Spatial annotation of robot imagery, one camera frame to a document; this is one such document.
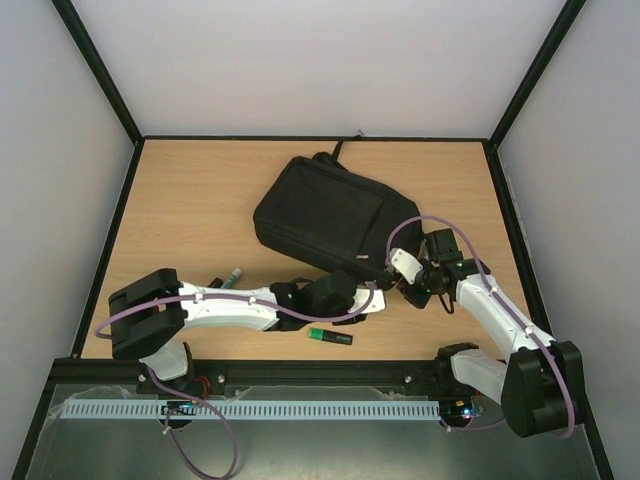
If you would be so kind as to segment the green highlighter black body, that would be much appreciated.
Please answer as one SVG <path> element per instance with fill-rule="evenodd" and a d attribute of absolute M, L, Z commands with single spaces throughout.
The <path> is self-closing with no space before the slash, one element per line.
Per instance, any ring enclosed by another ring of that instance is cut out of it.
<path fill-rule="evenodd" d="M 340 332 L 326 329 L 311 328 L 308 337 L 312 340 L 351 346 L 353 344 L 353 336 Z"/>

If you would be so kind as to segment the black student backpack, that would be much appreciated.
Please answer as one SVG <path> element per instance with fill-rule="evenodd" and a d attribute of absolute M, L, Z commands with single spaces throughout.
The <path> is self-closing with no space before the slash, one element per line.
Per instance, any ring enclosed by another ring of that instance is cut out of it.
<path fill-rule="evenodd" d="M 386 244 L 416 203 L 393 188 L 349 171 L 336 153 L 296 156 L 253 213 L 259 242 L 325 272 L 344 271 L 384 290 L 394 286 Z"/>

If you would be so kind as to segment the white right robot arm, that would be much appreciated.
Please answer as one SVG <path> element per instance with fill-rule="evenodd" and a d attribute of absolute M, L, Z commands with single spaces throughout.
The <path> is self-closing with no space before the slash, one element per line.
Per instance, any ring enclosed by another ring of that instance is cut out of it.
<path fill-rule="evenodd" d="M 477 254 L 457 246 L 465 234 L 447 223 L 423 237 L 417 254 L 388 241 L 386 264 L 399 275 L 398 288 L 418 308 L 438 296 L 452 313 L 469 312 L 499 348 L 492 358 L 473 343 L 439 349 L 436 379 L 455 392 L 467 385 L 501 408 L 503 423 L 520 437 L 551 432 L 570 437 L 584 420 L 586 393 L 579 349 L 559 342 L 509 300 Z"/>

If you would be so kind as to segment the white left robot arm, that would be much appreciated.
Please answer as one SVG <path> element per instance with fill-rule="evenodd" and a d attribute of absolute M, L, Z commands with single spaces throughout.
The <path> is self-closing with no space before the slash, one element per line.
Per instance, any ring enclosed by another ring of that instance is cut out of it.
<path fill-rule="evenodd" d="M 298 331 L 311 323 L 358 321 L 384 303 L 338 271 L 318 280 L 276 282 L 252 290 L 182 282 L 163 268 L 121 288 L 108 300 L 110 317 L 95 331 L 111 341 L 112 357 L 137 360 L 159 380 L 188 374 L 190 353 L 174 337 L 196 328 Z"/>

